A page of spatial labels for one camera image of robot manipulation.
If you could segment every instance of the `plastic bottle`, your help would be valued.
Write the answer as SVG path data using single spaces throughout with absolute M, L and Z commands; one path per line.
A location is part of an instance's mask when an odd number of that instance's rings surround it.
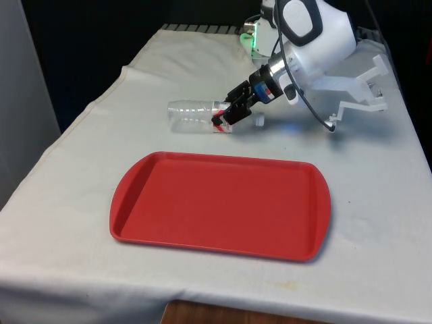
M 168 120 L 172 132 L 177 133 L 241 133 L 250 131 L 254 126 L 262 128 L 263 113 L 252 114 L 234 125 L 222 123 L 214 126 L 211 119 L 223 112 L 230 103 L 219 101 L 172 101 L 168 103 Z

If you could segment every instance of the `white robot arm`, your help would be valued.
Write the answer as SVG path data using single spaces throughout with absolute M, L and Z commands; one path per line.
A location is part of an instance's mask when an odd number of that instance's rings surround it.
M 363 78 L 336 80 L 339 77 L 325 75 L 328 69 L 345 60 L 356 49 L 356 38 L 347 13 L 324 0 L 263 0 L 261 16 L 255 26 L 254 46 L 261 55 L 270 56 L 268 64 L 262 65 L 250 75 L 248 81 L 228 94 L 225 101 L 231 106 L 223 115 L 213 118 L 214 124 L 221 124 L 221 119 L 224 119 L 232 125 L 249 116 L 250 108 L 255 103 L 267 104 L 281 95 L 286 96 L 290 105 L 306 104 L 331 131 L 335 129 L 336 121 L 341 120 L 344 108 L 365 111 L 385 109 L 383 99 L 374 98 L 367 88 L 367 79 L 387 73 L 382 59 L 375 58 L 377 69 L 365 73 Z M 277 41 L 283 48 L 279 46 L 279 53 L 271 55 L 272 49 L 277 47 Z M 303 95 L 303 90 L 309 88 L 346 90 L 357 101 L 367 100 L 369 104 L 377 106 L 365 108 L 363 105 L 341 102 L 337 117 L 331 116 L 323 121 Z

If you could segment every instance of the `white mount bracket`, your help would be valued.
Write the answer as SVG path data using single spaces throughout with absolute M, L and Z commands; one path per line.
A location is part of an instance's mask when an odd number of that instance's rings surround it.
M 378 96 L 372 93 L 371 88 L 373 84 L 368 84 L 368 81 L 375 76 L 384 76 L 389 73 L 387 66 L 385 66 L 382 56 L 377 55 L 373 58 L 375 67 L 369 71 L 359 75 L 356 78 L 346 78 L 343 76 L 323 76 L 321 79 L 315 81 L 311 89 L 314 90 L 328 90 L 328 91 L 346 91 L 348 92 L 357 103 L 350 103 L 341 101 L 337 115 L 333 114 L 329 117 L 329 121 L 336 125 L 337 121 L 341 121 L 344 115 L 345 108 L 356 109 L 361 111 L 383 111 L 387 109 L 387 103 L 383 97 L 381 90 L 378 90 Z M 359 102 L 366 101 L 368 105 L 360 104 Z

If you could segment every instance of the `table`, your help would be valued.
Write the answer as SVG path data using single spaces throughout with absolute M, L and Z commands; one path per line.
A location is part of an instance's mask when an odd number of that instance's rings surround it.
M 331 73 L 372 67 L 364 44 Z M 347 111 L 336 134 L 283 98 L 247 135 L 174 134 L 166 106 L 220 100 L 254 71 L 234 35 L 159 31 L 42 156 L 0 213 L 4 323 L 158 323 L 189 300 L 330 323 L 432 323 L 432 181 L 391 75 L 384 113 Z M 335 97 L 308 93 L 328 115 Z M 120 244 L 109 208 L 155 151 L 306 161 L 329 184 L 332 223 L 306 264 Z
M 175 300 L 163 313 L 161 324 L 325 324 L 228 307 Z

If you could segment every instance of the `wooden floor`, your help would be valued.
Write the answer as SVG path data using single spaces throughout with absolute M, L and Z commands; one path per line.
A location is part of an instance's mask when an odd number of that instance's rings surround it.
M 294 319 L 234 308 L 197 304 L 193 302 L 170 302 L 165 309 L 161 324 L 323 324 L 322 322 Z

